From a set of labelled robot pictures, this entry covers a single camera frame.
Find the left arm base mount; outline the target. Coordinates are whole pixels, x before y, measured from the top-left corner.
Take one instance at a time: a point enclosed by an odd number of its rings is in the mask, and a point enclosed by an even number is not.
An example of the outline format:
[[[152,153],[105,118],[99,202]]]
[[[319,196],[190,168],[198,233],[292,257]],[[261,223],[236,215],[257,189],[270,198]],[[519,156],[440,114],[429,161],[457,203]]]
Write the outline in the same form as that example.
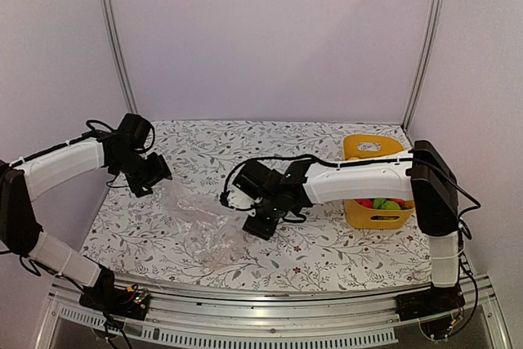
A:
[[[79,305],[110,315],[133,320],[145,320],[150,306],[150,292],[136,284],[125,289],[117,288],[111,280],[100,281],[85,287]]]

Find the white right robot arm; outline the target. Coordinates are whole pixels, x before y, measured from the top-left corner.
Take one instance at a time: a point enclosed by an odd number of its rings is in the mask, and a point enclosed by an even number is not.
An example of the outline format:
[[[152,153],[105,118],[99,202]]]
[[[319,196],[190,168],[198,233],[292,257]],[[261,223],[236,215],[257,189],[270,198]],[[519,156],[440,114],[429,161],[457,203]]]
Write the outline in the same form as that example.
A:
[[[253,199],[253,215],[244,230],[269,239],[288,214],[342,199],[402,199],[414,204],[419,230],[427,237],[431,285],[422,296],[428,312],[439,313],[454,300],[459,277],[460,195],[470,195],[434,146],[416,141],[413,149],[374,159],[327,162],[312,154],[288,157],[280,173],[249,159],[233,184]]]

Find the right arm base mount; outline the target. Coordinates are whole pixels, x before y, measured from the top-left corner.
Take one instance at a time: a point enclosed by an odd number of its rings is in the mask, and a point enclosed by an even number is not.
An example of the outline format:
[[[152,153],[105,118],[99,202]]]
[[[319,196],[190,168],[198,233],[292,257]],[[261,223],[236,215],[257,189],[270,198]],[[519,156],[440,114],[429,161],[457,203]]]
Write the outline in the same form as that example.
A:
[[[439,288],[433,284],[429,289],[398,295],[395,299],[396,314],[400,321],[420,320],[422,334],[432,341],[450,337],[459,321],[463,319],[465,300],[461,286]]]

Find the clear zip top bag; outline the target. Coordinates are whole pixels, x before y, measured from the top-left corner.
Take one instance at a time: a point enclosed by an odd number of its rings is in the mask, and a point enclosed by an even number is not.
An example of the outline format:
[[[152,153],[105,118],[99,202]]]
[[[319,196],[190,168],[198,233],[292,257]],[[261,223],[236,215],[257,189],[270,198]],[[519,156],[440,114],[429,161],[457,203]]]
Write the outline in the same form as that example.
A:
[[[181,246],[201,266],[215,270],[241,259],[241,217],[221,206],[216,197],[189,194],[174,183],[160,187],[159,202],[177,225]]]

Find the yellow plastic basket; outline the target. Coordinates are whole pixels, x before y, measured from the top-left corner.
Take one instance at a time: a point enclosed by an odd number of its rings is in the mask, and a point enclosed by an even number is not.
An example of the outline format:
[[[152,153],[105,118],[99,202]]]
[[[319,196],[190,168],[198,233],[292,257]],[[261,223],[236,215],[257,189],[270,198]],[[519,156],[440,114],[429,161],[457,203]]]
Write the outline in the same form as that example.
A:
[[[355,134],[343,141],[343,158],[360,159],[379,158],[397,154],[405,148],[395,139],[387,136]],[[414,213],[414,208],[397,210],[379,210],[360,206],[356,199],[346,199],[344,209],[347,223],[356,229],[396,230],[400,229]]]

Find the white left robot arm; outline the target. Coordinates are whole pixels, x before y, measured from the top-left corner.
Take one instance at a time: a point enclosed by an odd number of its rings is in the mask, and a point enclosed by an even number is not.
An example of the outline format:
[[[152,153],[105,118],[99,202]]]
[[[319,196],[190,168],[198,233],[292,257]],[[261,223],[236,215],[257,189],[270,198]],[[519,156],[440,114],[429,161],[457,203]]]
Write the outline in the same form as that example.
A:
[[[46,232],[37,222],[33,203],[49,190],[75,177],[106,169],[124,176],[137,198],[171,179],[165,158],[152,151],[155,130],[138,114],[127,113],[117,128],[96,119],[87,132],[14,162],[1,164],[1,242],[6,253],[37,263],[83,288],[103,311],[121,305],[121,293],[107,281],[112,272],[84,257]]]

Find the red apple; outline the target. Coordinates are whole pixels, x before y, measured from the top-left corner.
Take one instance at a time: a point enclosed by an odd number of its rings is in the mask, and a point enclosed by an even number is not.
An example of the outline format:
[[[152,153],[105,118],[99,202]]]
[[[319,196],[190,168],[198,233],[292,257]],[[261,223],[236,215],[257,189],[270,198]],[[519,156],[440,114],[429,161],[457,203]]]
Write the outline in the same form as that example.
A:
[[[357,199],[356,202],[365,208],[373,208],[373,201],[371,199]]]

